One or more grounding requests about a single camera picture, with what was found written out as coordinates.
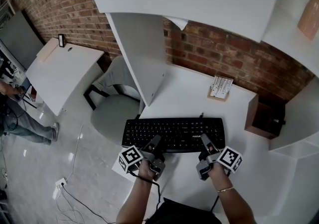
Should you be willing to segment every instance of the keyboard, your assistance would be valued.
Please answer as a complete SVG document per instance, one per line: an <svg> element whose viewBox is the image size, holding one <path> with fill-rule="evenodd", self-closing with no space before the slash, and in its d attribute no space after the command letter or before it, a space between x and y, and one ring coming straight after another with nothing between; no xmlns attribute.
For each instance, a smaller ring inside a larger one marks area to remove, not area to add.
<svg viewBox="0 0 319 224"><path fill-rule="evenodd" d="M144 147L155 135L160 135L162 152L202 152L200 136L206 133L219 149L225 147L221 118L146 118L126 122L122 146Z"/></svg>

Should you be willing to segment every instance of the white desk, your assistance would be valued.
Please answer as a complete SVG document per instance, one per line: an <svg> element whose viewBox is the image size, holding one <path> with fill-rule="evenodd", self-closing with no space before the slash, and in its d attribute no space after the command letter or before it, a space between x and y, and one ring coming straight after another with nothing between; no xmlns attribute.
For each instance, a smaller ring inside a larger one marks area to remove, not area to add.
<svg viewBox="0 0 319 224"><path fill-rule="evenodd" d="M58 116L71 93L102 55L103 51L74 44L66 44L64 48L57 46L44 62L36 58L26 76L43 101Z"/></svg>
<svg viewBox="0 0 319 224"><path fill-rule="evenodd" d="M152 104L140 118L221 117L226 145L243 154L243 164L230 179L252 207L255 216L279 214L286 199L286 187L295 164L289 158L268 151L268 140L244 130L249 101L255 93L232 86L226 102L207 98L213 77L179 66L168 66L167 74ZM166 154L166 169L159 179L162 196L209 210L216 192L209 180L201 181L196 171L199 153ZM123 173L116 162L113 170ZM222 212L219 205L214 210Z"/></svg>

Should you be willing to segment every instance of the hand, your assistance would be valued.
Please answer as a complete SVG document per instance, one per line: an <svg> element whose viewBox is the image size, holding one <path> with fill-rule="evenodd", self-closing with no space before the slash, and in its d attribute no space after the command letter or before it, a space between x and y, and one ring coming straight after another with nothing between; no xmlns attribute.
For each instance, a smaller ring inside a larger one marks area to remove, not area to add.
<svg viewBox="0 0 319 224"><path fill-rule="evenodd" d="M150 169L150 163L147 160L142 160L139 168L139 176L152 181L155 173Z"/></svg>
<svg viewBox="0 0 319 224"><path fill-rule="evenodd" d="M208 174L209 174L209 176L216 176L216 177L226 176L225 169L224 169L223 165L218 163L218 162L215 162L213 164L213 166Z"/></svg>

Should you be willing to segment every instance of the brick wall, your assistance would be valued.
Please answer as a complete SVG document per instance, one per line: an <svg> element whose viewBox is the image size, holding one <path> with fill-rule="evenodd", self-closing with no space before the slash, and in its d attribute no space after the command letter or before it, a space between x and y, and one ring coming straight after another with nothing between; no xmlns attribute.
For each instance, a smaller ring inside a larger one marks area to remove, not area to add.
<svg viewBox="0 0 319 224"><path fill-rule="evenodd" d="M109 57L121 51L104 14L94 0L13 0L25 10L44 41L66 36L69 43L103 50L100 60L107 68ZM209 75L234 78L235 84L269 99L289 101L314 75L285 53L265 43L190 22L180 31L164 19L168 62Z"/></svg>
<svg viewBox="0 0 319 224"><path fill-rule="evenodd" d="M234 83L270 100L288 102L314 75L302 64L266 43L197 22L181 31L163 19L167 60Z"/></svg>

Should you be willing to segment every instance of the computer monitor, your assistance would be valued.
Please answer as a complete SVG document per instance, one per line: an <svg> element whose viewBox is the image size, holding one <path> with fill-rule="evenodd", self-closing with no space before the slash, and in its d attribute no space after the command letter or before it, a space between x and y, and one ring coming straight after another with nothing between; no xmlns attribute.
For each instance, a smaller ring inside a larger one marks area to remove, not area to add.
<svg viewBox="0 0 319 224"><path fill-rule="evenodd" d="M13 64L27 70L35 60L43 43L34 33L21 11L17 12L0 31L0 40L4 45L3 53Z"/></svg>

